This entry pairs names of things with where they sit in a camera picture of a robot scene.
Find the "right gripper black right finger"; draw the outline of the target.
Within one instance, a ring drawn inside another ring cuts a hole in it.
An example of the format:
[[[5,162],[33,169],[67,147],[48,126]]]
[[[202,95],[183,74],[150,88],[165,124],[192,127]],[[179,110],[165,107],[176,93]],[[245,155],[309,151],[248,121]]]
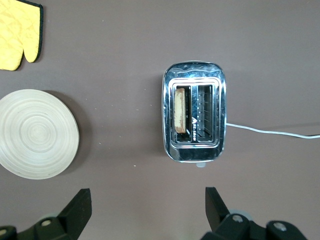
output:
[[[205,213],[211,231],[203,240],[305,240],[293,224],[272,220],[266,227],[240,213],[231,213],[215,187],[205,188]]]

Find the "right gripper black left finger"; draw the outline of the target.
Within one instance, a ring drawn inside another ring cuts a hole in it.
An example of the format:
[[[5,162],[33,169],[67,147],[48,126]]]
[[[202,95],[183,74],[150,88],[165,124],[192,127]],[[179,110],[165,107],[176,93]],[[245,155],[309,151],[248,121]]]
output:
[[[92,216],[89,188],[83,188],[57,215],[45,217],[30,228],[17,232],[15,226],[0,227],[2,240],[77,240]]]

